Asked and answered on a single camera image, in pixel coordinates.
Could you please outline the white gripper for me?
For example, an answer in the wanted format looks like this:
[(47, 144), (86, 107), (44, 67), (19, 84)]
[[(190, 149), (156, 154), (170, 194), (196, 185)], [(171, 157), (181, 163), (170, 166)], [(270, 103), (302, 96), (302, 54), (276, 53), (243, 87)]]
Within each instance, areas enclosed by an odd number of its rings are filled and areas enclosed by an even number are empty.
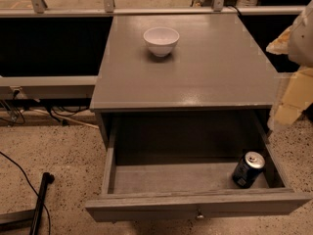
[(266, 51), (275, 55), (288, 54), (300, 66), (284, 85), (278, 106), (272, 115), (276, 126), (292, 125), (313, 103), (313, 4), (308, 4)]

